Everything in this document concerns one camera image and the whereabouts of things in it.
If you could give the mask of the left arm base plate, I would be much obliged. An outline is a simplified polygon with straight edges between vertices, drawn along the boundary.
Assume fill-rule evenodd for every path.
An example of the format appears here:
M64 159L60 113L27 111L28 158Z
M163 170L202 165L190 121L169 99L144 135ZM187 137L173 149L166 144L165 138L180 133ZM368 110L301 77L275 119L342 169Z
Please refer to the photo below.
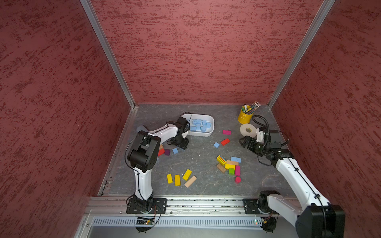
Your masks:
M137 197L127 201L127 214L165 214L167 206L166 198L152 198L143 201Z

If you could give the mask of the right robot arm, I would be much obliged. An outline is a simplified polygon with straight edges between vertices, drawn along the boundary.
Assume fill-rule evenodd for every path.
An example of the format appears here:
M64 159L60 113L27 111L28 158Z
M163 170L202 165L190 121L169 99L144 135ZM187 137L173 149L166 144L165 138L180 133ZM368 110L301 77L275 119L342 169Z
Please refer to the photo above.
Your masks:
M256 199L258 213L263 214L262 229L275 229L277 213L296 229L300 238L342 238L345 228L345 212L333 205L307 178L294 156L282 144L270 141L270 132L258 132L256 138L245 136L239 140L258 157L265 156L286 179L295 193L300 207L285 199L275 190L261 191Z

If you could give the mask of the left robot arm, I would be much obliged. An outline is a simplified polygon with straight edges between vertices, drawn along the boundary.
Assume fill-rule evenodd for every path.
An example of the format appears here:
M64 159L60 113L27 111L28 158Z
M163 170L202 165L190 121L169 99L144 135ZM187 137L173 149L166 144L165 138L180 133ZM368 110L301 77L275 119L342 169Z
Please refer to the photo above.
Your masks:
M159 156L160 145L170 142L186 149L189 143L189 129L189 120L184 117L179 117L177 121L168 122L153 131L149 131L143 125L138 127L137 135L125 151L125 162L135 174L136 191L133 199L141 212L148 213L153 207L152 168Z

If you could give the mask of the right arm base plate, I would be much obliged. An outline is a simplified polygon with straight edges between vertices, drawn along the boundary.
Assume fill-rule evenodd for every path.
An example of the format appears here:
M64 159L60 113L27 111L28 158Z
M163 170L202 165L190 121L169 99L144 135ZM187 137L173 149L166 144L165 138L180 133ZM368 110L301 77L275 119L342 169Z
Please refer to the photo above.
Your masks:
M277 215L278 213L270 209L266 198L244 198L243 207L246 215Z

